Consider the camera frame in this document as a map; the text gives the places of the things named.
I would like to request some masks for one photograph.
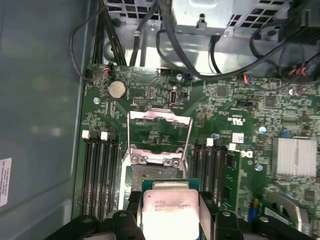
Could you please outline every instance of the motherboard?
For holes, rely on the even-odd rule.
[[[125,209],[142,180],[200,179],[222,209],[320,236],[320,89],[169,69],[85,71],[72,217]],[[279,79],[252,78],[265,89]]]

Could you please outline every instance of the gray metal panel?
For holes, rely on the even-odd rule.
[[[80,82],[68,42],[89,2],[0,1],[0,159],[12,158],[1,240],[44,239],[71,218]]]

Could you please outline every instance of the heatsink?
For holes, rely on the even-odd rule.
[[[315,177],[317,141],[299,138],[273,139],[271,172],[275,175]]]

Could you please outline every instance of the metal bracket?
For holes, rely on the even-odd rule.
[[[143,120],[155,120],[164,119],[169,123],[182,124],[188,127],[188,132],[185,140],[184,148],[178,148],[176,152],[161,152],[152,153],[149,150],[138,149],[130,141],[130,120],[143,119]],[[190,139],[193,119],[187,116],[177,116],[169,109],[152,108],[146,112],[130,111],[127,114],[127,142],[128,148],[121,167],[121,179],[120,179],[120,193],[119,193],[119,204],[118,209],[123,208],[124,204],[124,193],[125,193],[125,180],[127,166],[132,164],[159,164],[165,167],[178,168],[183,172],[183,178],[188,177],[188,163],[186,159],[188,143]]]

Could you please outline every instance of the green circuit board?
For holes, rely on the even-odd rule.
[[[87,76],[95,80],[84,86],[73,218],[92,214],[102,220],[118,208],[122,162],[128,149],[128,113],[156,108],[192,118],[186,148],[188,177],[199,178],[201,190],[216,191],[213,195],[219,198],[221,208],[235,211],[248,220],[253,199],[263,199],[266,191],[273,191],[290,194],[314,219],[320,219],[320,184],[316,177],[280,179],[271,173],[273,138],[302,137],[319,143],[317,86],[262,92],[231,78],[213,83],[191,80],[182,74],[180,80],[178,71],[126,66],[115,66],[112,74],[96,79],[105,67],[89,65],[86,70]],[[122,82],[126,88],[124,96],[118,99],[112,98],[109,92],[114,81]],[[281,81],[253,78],[252,84],[270,89],[279,87]],[[130,143],[139,149],[175,152],[186,145],[186,125],[143,119],[132,120],[130,126]],[[101,132],[111,133],[113,142],[107,147],[86,141],[82,138],[84,131],[89,131],[92,138]],[[214,144],[220,147],[216,156],[223,155],[226,159],[213,172],[210,169],[217,159],[213,157],[214,151],[207,149],[207,139],[214,139]],[[127,166],[124,202],[132,189],[139,189],[134,185],[139,185],[141,180],[159,178],[159,169],[162,178],[183,177],[173,167]],[[306,191],[313,193],[306,197]]]

